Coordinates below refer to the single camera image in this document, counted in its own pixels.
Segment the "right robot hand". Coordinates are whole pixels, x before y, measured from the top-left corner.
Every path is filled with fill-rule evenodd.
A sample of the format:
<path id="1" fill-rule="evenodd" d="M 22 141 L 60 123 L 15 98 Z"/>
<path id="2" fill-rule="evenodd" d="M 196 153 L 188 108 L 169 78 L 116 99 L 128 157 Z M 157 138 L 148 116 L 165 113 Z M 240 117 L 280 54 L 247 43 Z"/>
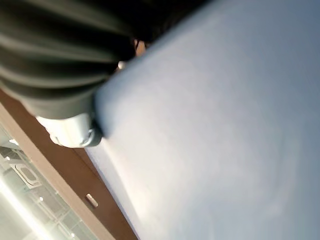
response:
<path id="1" fill-rule="evenodd" d="M 67 148 L 97 146 L 94 96 L 202 0 L 3 0 L 0 88 Z"/>

